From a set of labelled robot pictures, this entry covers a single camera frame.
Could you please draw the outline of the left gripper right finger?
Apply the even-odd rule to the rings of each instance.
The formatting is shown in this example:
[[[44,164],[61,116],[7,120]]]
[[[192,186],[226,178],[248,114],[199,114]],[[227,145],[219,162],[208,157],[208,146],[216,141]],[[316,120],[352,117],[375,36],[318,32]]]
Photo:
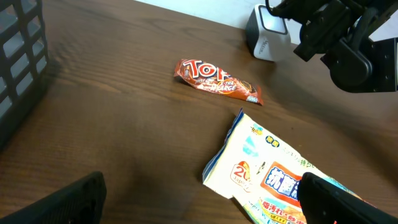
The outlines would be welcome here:
[[[397,224],[397,218],[306,172],[297,198],[308,224]]]

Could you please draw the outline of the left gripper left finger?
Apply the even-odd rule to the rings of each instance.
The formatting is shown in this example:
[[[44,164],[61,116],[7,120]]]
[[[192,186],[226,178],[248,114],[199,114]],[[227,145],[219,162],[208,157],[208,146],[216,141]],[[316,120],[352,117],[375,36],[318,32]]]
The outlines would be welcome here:
[[[1,218],[1,224],[99,224],[106,193],[103,173],[95,171]]]

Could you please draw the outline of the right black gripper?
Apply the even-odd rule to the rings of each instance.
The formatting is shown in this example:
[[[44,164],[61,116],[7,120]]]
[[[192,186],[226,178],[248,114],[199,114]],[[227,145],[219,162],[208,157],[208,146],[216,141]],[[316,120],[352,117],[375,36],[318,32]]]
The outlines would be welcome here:
[[[302,25],[294,53],[307,62],[316,54],[327,53],[343,38],[358,50],[373,20],[370,4],[358,0],[286,0],[271,7],[270,13]]]

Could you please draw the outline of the yellow chips bag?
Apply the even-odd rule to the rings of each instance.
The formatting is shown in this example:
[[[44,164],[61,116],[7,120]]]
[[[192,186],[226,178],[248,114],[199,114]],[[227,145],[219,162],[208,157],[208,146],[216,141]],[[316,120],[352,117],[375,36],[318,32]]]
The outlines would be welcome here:
[[[254,223],[306,223],[298,200],[306,172],[355,194],[240,111],[202,181],[224,198],[236,199]]]

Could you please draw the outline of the red Top chocolate bar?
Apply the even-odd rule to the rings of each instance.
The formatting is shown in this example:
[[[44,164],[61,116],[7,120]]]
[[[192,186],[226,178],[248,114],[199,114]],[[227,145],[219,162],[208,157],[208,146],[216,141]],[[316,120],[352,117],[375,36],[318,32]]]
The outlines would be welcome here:
[[[181,78],[197,90],[224,95],[261,106],[264,104],[259,86],[232,77],[222,68],[202,60],[179,60],[175,66],[174,77]]]

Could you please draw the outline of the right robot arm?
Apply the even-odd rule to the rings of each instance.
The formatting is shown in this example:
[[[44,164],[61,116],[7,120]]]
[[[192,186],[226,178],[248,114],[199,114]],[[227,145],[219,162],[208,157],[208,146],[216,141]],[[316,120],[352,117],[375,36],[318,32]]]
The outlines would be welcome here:
[[[302,25],[294,53],[306,62],[320,54],[339,89],[397,91],[397,38],[370,39],[397,11],[397,0],[285,0],[266,8]]]

